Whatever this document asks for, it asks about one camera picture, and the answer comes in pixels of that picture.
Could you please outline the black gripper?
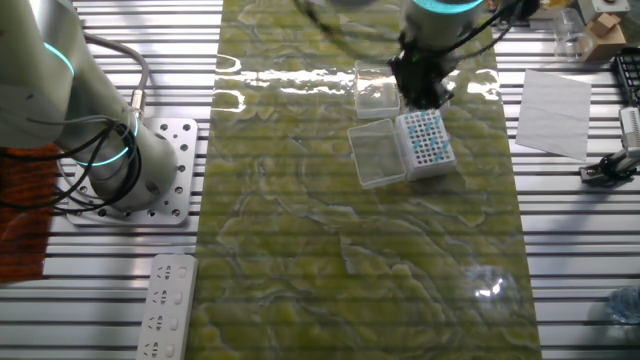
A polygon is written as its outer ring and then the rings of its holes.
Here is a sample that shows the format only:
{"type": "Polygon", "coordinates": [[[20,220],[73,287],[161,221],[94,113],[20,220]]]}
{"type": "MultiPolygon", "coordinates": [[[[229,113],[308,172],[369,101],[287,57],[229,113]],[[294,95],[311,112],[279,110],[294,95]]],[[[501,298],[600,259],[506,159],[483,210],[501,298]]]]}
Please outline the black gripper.
{"type": "Polygon", "coordinates": [[[389,66],[403,95],[405,111],[438,110],[450,101],[443,84],[450,73],[447,53],[405,47],[389,60],[389,66]]]}

